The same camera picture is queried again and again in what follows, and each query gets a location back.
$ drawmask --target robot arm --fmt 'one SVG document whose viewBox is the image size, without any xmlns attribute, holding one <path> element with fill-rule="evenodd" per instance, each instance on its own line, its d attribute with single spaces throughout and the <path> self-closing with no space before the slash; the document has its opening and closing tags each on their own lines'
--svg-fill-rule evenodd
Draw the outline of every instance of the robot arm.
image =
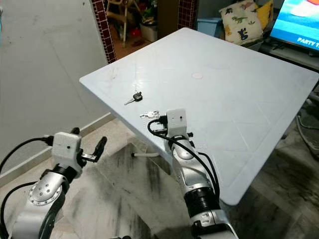
<svg viewBox="0 0 319 239">
<path fill-rule="evenodd" d="M 150 122 L 148 128 L 152 134 L 167 133 L 167 136 L 160 137 L 168 140 L 166 147 L 172 152 L 173 170 L 188 208 L 193 236 L 197 239 L 238 239 L 225 212 L 220 209 L 217 178 L 211 178 L 210 182 L 209 169 L 200 163 L 194 144 L 189 141 L 192 133 L 186 132 L 185 110 L 168 111 L 166 116 L 153 122 L 163 124 L 164 129 L 153 131 Z"/>
<path fill-rule="evenodd" d="M 103 137 L 92 155 L 83 154 L 80 148 L 79 130 L 73 133 L 57 133 L 53 138 L 53 170 L 46 170 L 30 189 L 24 209 L 13 226 L 14 239 L 50 238 L 56 215 L 65 201 L 69 185 L 82 174 L 87 161 L 97 162 L 103 153 L 106 137 Z"/>
</svg>

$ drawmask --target plastic table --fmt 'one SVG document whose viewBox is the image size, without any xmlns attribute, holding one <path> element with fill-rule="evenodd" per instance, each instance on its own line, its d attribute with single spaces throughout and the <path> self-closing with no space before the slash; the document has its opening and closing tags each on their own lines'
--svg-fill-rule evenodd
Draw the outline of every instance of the plastic table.
<svg viewBox="0 0 319 239">
<path fill-rule="evenodd" d="M 183 28 L 80 82 L 170 163 L 164 141 L 148 132 L 148 120 L 140 114 L 185 108 L 196 149 L 210 155 L 217 170 L 221 200 L 236 205 L 318 78 L 313 71 Z M 125 106 L 136 91 L 143 100 Z"/>
</svg>

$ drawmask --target tiled wall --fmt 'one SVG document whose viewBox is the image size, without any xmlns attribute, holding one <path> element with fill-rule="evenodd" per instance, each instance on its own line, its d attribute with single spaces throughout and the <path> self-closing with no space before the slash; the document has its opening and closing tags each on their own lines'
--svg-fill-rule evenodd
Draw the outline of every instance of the tiled wall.
<svg viewBox="0 0 319 239">
<path fill-rule="evenodd" d="M 114 51 L 113 41 L 111 39 L 109 24 L 106 19 L 105 9 L 103 0 L 91 0 L 96 17 L 96 22 L 100 31 L 100 36 L 103 42 L 103 47 L 108 63 L 116 61 L 116 55 Z"/>
<path fill-rule="evenodd" d="M 104 4 L 107 4 L 107 0 L 91 1 L 103 42 L 106 59 L 108 63 L 112 63 L 116 61 L 116 55 L 105 13 L 106 6 L 104 6 Z M 178 4 L 178 29 L 183 27 L 195 29 L 198 0 L 179 0 Z"/>
<path fill-rule="evenodd" d="M 195 29 L 198 0 L 179 0 L 178 29 L 188 27 Z"/>
</svg>

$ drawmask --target dinosaur print pillow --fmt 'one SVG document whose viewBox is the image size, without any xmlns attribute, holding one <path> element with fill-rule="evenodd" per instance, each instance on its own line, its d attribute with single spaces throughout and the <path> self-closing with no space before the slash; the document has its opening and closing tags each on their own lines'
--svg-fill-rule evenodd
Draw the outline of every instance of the dinosaur print pillow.
<svg viewBox="0 0 319 239">
<path fill-rule="evenodd" d="M 253 0 L 244 0 L 219 10 L 224 24 L 225 40 L 237 45 L 258 40 L 263 35 Z"/>
</svg>

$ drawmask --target pillow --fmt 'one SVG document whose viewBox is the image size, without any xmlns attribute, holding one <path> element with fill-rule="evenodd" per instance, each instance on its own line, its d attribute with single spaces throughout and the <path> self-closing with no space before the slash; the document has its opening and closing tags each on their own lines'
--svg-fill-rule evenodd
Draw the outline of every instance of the pillow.
<svg viewBox="0 0 319 239">
<path fill-rule="evenodd" d="M 225 40 L 237 45 L 258 40 L 263 35 L 253 0 L 234 3 L 219 10 L 225 29 Z"/>
<path fill-rule="evenodd" d="M 265 5 L 257 9 L 257 16 L 261 23 L 261 28 L 265 30 L 269 22 L 273 20 L 274 16 L 274 3 L 270 0 Z"/>
</svg>

